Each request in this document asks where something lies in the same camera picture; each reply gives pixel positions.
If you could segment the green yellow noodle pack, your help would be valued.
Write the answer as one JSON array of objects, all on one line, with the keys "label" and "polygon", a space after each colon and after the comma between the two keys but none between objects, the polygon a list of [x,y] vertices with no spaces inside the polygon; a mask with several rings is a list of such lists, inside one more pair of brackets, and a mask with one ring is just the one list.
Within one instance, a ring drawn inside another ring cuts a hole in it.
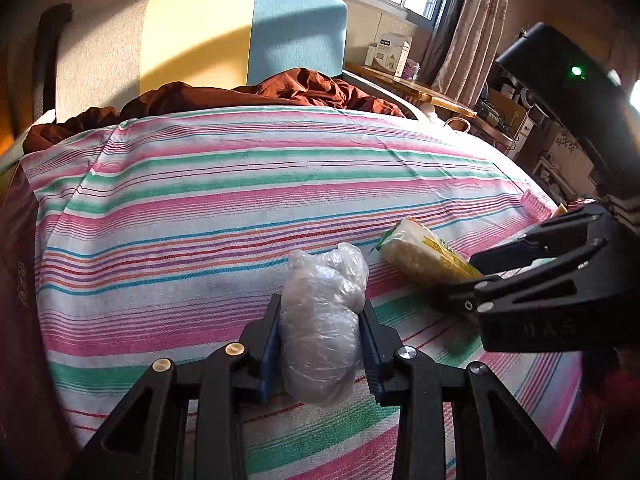
[{"label": "green yellow noodle pack", "polygon": [[483,277],[468,260],[413,218],[399,220],[382,235],[375,248],[387,263],[424,287],[460,284]]}]

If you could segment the clear plastic bag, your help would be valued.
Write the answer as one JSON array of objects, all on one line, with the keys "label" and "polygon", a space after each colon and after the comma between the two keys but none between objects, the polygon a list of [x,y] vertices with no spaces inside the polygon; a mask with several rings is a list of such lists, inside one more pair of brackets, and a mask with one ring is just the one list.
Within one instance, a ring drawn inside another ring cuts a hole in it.
[{"label": "clear plastic bag", "polygon": [[339,404],[352,394],[361,365],[359,315],[369,268],[347,243],[319,255],[294,250],[282,288],[280,332],[284,386],[299,402]]}]

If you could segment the cluttered shelf with electronics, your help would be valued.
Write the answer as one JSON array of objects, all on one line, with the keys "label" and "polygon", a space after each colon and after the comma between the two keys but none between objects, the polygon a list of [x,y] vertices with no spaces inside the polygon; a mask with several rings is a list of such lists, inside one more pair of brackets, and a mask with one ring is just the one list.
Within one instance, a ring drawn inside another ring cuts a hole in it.
[{"label": "cluttered shelf with electronics", "polygon": [[556,202],[595,198],[593,163],[574,136],[498,65],[475,104],[478,134],[529,174]]}]

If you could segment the gold metal tin box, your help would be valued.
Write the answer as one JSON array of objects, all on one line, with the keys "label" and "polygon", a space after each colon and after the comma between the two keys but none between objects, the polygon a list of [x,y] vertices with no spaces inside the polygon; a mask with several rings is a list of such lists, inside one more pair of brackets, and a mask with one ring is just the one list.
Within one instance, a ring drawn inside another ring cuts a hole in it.
[{"label": "gold metal tin box", "polygon": [[20,164],[1,204],[1,477],[58,479],[73,454],[44,358],[35,300],[37,203]]}]

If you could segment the beige curtain right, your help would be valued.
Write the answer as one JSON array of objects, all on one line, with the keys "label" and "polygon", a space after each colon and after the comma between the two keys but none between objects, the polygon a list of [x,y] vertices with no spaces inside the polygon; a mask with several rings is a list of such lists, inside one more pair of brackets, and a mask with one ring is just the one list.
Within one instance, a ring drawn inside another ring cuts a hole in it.
[{"label": "beige curtain right", "polygon": [[419,80],[466,106],[480,97],[502,37],[509,0],[444,0]]}]

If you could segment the white mug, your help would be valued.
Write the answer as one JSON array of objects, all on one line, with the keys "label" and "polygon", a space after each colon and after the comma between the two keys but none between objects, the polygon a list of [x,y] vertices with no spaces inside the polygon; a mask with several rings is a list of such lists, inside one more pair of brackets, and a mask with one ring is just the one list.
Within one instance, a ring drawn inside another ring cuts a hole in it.
[{"label": "white mug", "polygon": [[471,130],[471,123],[468,118],[458,115],[450,115],[449,117],[441,118],[439,114],[437,114],[437,108],[434,107],[432,103],[424,102],[420,104],[419,110],[430,122],[434,122],[434,124],[448,126],[454,131],[460,131],[463,133],[468,133]]}]

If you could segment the wooden bedside table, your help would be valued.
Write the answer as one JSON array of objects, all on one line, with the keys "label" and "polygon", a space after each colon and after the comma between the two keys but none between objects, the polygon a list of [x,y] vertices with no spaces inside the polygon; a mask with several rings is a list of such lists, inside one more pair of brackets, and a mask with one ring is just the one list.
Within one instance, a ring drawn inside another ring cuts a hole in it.
[{"label": "wooden bedside table", "polygon": [[371,81],[372,84],[377,84],[395,93],[396,96],[399,96],[412,105],[421,107],[422,105],[430,104],[434,107],[434,111],[439,118],[449,119],[451,117],[462,117],[465,119],[473,119],[476,117],[476,113],[472,108],[448,98],[448,96],[444,96],[431,88],[425,87],[423,84],[394,77],[379,70],[374,70],[371,67],[352,62],[347,62],[345,68],[349,73],[367,79],[367,81]]}]

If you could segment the white carton on table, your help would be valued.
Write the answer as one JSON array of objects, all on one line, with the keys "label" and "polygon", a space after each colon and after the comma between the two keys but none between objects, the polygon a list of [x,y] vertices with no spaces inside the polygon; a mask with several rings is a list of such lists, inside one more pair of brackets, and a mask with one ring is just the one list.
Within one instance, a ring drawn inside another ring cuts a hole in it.
[{"label": "white carton on table", "polygon": [[400,77],[407,62],[411,41],[410,37],[396,32],[382,35],[375,46],[371,44],[368,47],[364,65]]}]

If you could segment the striped pink green bedsheet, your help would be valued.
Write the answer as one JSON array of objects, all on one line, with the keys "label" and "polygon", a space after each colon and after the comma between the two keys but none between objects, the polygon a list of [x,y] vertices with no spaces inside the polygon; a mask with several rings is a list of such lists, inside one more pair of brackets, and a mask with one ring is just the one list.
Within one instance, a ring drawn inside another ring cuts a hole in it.
[{"label": "striped pink green bedsheet", "polygon": [[415,218],[464,256],[533,224],[541,189],[441,122],[313,107],[130,119],[23,158],[38,203],[38,318],[58,400],[85,444],[153,360],[205,358],[260,318],[288,254],[349,243],[378,318],[435,361],[486,363],[552,443],[578,391],[577,353],[486,351],[376,251]]}]

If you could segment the rust brown blanket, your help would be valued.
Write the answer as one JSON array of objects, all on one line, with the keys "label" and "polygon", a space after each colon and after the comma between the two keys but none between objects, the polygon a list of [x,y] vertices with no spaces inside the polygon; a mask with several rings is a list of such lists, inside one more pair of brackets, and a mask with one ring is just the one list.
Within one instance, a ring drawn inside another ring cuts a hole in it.
[{"label": "rust brown blanket", "polygon": [[128,119],[236,106],[296,105],[359,110],[404,118],[399,105],[371,96],[353,84],[308,68],[292,68],[254,86],[221,89],[175,81],[129,101],[121,110],[89,107],[61,125],[34,125],[23,142],[26,154],[44,151],[76,133],[118,125]]}]

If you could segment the tricolour foam headboard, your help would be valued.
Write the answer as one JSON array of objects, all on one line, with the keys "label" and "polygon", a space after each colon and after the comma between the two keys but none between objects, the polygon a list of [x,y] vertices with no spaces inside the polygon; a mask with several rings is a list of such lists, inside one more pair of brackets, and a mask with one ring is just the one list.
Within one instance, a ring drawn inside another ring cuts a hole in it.
[{"label": "tricolour foam headboard", "polygon": [[305,67],[341,75],[343,0],[122,0],[72,18],[58,40],[54,110],[122,108],[182,81],[233,89]]}]

